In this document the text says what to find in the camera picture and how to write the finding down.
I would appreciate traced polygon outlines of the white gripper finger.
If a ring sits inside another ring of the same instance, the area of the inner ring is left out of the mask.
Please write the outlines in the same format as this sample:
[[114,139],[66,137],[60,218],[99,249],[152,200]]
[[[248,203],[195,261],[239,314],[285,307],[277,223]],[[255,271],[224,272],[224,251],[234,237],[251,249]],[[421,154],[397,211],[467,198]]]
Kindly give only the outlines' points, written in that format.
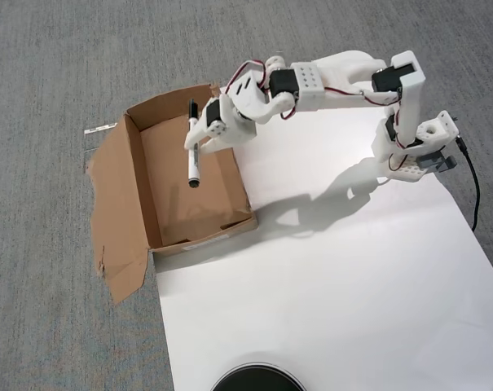
[[225,130],[226,126],[221,121],[214,121],[210,126],[207,126],[205,120],[190,119],[184,149],[193,150],[197,146],[200,151],[201,144],[210,138],[220,137]]
[[223,149],[227,149],[227,143],[222,137],[210,138],[207,142],[200,145],[201,154],[211,154]]

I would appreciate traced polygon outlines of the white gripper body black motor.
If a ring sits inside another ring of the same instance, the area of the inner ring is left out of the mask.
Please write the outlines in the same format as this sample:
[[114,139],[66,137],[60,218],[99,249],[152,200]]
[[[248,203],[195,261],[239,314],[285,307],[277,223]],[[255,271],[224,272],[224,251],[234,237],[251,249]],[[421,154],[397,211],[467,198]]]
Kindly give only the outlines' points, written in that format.
[[206,125],[221,121],[225,132],[220,136],[227,144],[245,143],[257,135],[255,123],[244,117],[227,94],[212,98],[205,106]]

